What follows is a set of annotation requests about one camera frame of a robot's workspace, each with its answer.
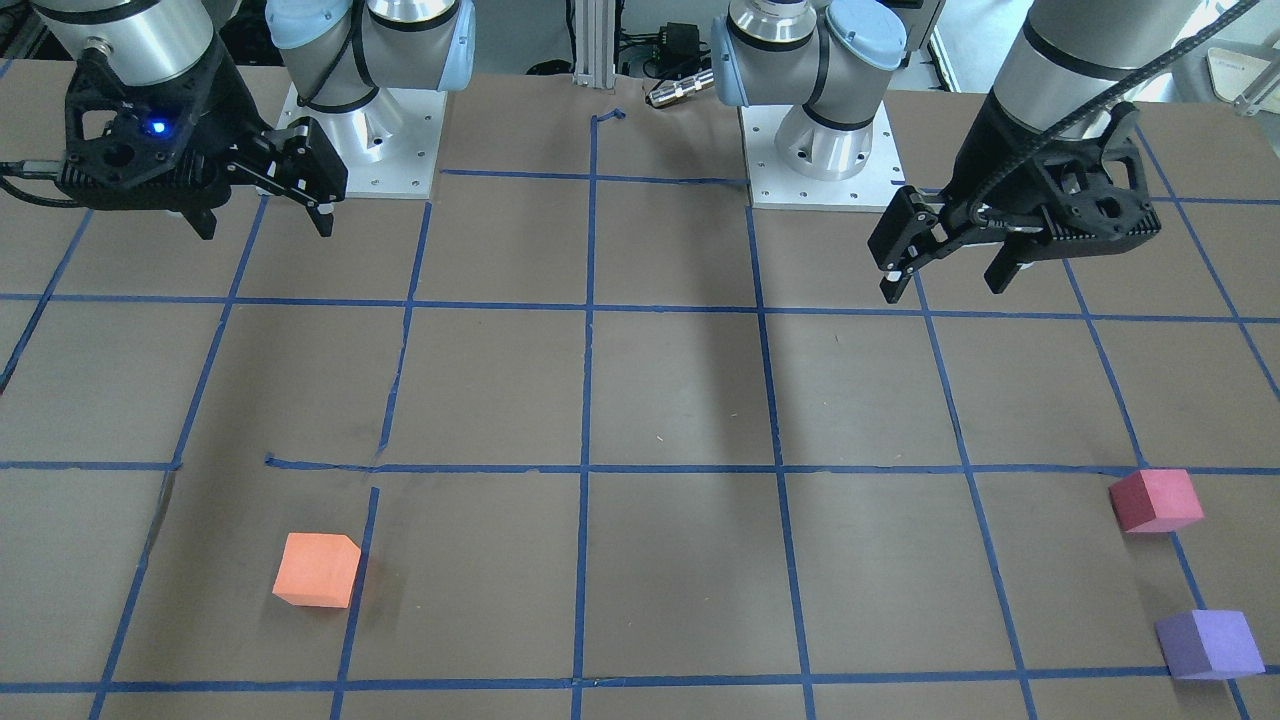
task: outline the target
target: blue joint cap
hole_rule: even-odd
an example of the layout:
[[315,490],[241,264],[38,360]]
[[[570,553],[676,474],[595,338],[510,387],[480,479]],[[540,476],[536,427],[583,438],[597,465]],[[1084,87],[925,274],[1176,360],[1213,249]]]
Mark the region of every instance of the blue joint cap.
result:
[[449,41],[449,55],[444,59],[440,73],[442,92],[465,90],[471,83],[476,56],[476,9],[471,0],[461,0],[458,19],[453,26],[453,40]]
[[827,27],[850,53],[882,70],[896,70],[906,53],[906,27],[876,0],[833,0]]
[[346,0],[266,0],[271,44],[294,50],[329,32],[351,10]]
[[728,17],[712,22],[712,72],[716,74],[716,96],[730,108],[746,108],[746,87],[737,69],[737,54],[728,33]]

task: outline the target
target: orange cube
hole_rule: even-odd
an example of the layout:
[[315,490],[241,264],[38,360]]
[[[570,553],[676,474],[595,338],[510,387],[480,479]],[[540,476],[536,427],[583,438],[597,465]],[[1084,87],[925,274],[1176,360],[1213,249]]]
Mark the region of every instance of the orange cube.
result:
[[289,533],[271,593],[291,605],[347,607],[357,565],[360,546],[347,536]]

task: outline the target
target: floor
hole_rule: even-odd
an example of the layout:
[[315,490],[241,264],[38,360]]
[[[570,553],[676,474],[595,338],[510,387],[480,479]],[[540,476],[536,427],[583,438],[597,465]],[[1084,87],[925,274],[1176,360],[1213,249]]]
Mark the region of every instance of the floor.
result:
[[[0,156],[56,152],[67,68],[3,68]],[[979,102],[890,95],[913,183]],[[433,201],[333,238],[0,199],[0,716],[1280,716],[1280,163],[1138,141],[1160,238],[892,307],[874,217],[751,210],[733,111],[626,78],[477,77]],[[1208,519],[1123,536],[1140,465]],[[361,543],[349,611],[270,594],[289,532]],[[1170,680],[1197,606],[1268,674]]]

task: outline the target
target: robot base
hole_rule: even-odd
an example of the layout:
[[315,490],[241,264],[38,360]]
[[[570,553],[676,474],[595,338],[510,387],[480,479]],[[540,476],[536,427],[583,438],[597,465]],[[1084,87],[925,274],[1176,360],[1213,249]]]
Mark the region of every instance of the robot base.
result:
[[[297,88],[291,85],[276,127],[285,127],[301,115],[320,120],[347,164],[347,197],[426,200],[431,197],[440,131],[444,127],[444,104],[449,95],[434,90],[401,88],[383,88],[379,95],[390,95],[390,118],[370,118],[360,110],[330,115],[298,108]],[[367,108],[374,109],[378,102],[375,100]],[[369,135],[366,126],[378,124],[379,119],[390,120],[387,124],[398,124],[399,128],[387,132],[385,140],[379,138],[376,146],[352,149],[351,138]]]
[[867,165],[844,181],[810,178],[783,161],[773,136],[788,111],[786,105],[742,108],[742,145],[754,208],[879,213],[888,206],[897,188],[906,183],[883,104],[872,123],[873,145]]

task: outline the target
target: colored block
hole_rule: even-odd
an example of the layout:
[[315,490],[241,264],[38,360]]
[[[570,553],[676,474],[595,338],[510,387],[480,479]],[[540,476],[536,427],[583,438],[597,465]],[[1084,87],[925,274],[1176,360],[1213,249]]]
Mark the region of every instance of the colored block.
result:
[[1238,610],[1192,610],[1156,623],[1169,673],[1179,680],[1230,680],[1266,671]]
[[1138,470],[1111,486],[1111,506],[1126,533],[1169,533],[1204,518],[1187,470]]
[[347,536],[289,533],[271,593],[292,605],[347,607],[360,546]]

